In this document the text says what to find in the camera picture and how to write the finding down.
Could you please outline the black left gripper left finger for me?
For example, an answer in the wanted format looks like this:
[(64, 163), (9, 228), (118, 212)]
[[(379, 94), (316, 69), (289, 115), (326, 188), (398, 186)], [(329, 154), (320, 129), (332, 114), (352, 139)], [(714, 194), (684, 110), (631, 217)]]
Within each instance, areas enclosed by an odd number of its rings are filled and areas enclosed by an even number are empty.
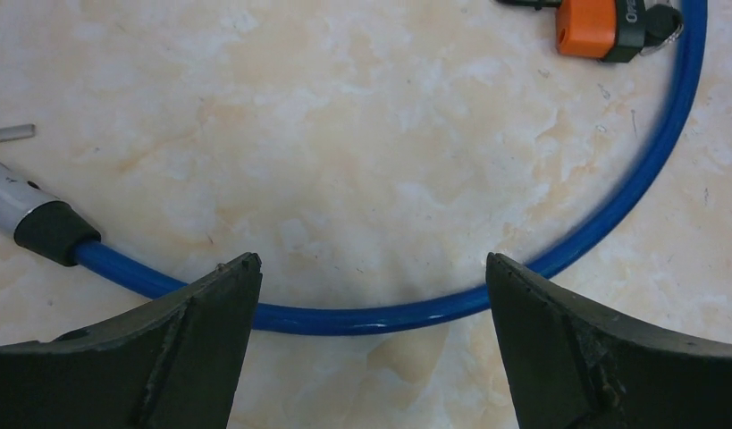
[(257, 308), (247, 253), (50, 342), (0, 346), (0, 428), (224, 428)]

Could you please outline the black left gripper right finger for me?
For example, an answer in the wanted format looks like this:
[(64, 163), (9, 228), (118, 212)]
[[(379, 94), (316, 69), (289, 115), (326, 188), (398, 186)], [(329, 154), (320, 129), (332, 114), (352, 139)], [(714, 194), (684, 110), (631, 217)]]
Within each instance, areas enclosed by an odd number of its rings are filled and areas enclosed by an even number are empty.
[(732, 344), (626, 315), (490, 254), (493, 325), (522, 428), (732, 428)]

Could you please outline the blue cable lock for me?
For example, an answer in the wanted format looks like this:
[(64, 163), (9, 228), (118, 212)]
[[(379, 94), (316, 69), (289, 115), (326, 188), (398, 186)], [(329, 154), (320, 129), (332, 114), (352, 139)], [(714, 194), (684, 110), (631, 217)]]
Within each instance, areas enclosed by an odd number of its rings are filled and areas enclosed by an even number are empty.
[(257, 252), (255, 327), (376, 335), (485, 311), (488, 252), (551, 277), (658, 177), (707, 4), (631, 64), (494, 1), (0, 1), (0, 159), (102, 233), (114, 298)]

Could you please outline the orange black padlock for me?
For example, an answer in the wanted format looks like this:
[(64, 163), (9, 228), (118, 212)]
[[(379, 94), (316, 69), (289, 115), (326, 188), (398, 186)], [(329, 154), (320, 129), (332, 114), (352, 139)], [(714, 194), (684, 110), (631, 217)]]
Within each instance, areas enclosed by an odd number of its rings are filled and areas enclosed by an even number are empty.
[(636, 0), (509, 0), (509, 6), (556, 10), (560, 55), (628, 63), (644, 49), (647, 10)]

